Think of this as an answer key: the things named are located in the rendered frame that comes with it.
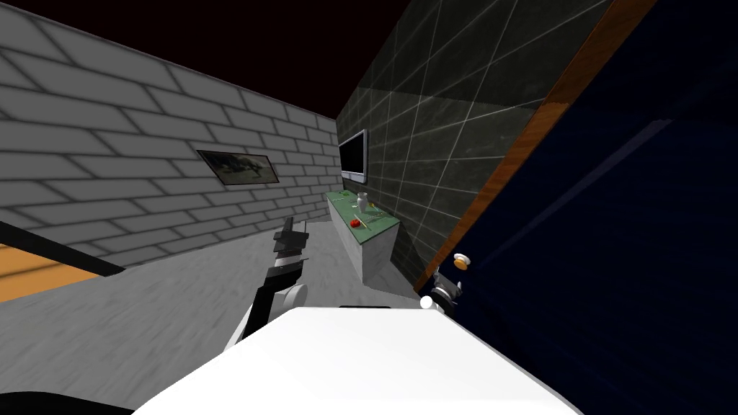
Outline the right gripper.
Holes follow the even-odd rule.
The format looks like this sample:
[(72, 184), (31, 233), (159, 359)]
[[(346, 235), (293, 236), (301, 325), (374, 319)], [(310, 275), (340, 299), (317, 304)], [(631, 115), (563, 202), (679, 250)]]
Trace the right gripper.
[(447, 298), (457, 298), (461, 295), (462, 290), (459, 283), (454, 284), (453, 281), (442, 275), (437, 269), (433, 274), (434, 290), (438, 291)]

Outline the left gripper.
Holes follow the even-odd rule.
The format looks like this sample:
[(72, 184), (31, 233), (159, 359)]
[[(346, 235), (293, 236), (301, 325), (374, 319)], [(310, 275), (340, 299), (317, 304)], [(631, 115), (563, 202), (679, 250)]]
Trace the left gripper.
[(285, 219), (285, 230), (274, 234), (275, 247), (273, 251), (277, 254), (277, 259), (300, 256), (302, 250), (306, 247), (309, 237), (307, 225), (303, 224), (301, 226), (301, 232), (294, 231), (293, 228), (294, 217), (287, 217)]

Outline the grey cabinet with green top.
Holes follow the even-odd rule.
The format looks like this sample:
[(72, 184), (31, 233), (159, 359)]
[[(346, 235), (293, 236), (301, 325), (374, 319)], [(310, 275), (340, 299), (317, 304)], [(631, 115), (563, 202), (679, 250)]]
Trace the grey cabinet with green top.
[(371, 203), (366, 193), (340, 190), (325, 197), (350, 261), (361, 283), (369, 285), (390, 262), (400, 221)]

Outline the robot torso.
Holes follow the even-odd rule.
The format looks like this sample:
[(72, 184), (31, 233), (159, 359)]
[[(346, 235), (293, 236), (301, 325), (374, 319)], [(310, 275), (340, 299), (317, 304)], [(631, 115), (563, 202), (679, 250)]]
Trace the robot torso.
[(447, 316), (295, 308), (133, 415), (582, 415)]

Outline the dark blue door leaf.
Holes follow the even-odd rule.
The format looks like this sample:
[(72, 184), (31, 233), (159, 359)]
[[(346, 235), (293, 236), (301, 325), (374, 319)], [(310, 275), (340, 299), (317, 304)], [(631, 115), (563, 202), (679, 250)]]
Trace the dark blue door leaf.
[(738, 0), (612, 0), (435, 263), (584, 415), (738, 415)]

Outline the dark framed wall picture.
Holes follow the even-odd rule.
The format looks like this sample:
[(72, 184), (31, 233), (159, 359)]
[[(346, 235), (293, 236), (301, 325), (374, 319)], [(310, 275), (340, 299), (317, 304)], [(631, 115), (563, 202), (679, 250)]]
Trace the dark framed wall picture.
[(197, 150), (224, 186), (275, 184), (280, 180), (268, 156)]

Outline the wall television with silver frame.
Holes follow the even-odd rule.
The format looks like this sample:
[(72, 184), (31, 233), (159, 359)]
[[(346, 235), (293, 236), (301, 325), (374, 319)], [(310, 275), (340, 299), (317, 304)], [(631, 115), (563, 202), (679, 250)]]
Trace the wall television with silver frame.
[(343, 179), (359, 184), (367, 182), (367, 139), (368, 132), (366, 129), (362, 129), (339, 145), (340, 168)]

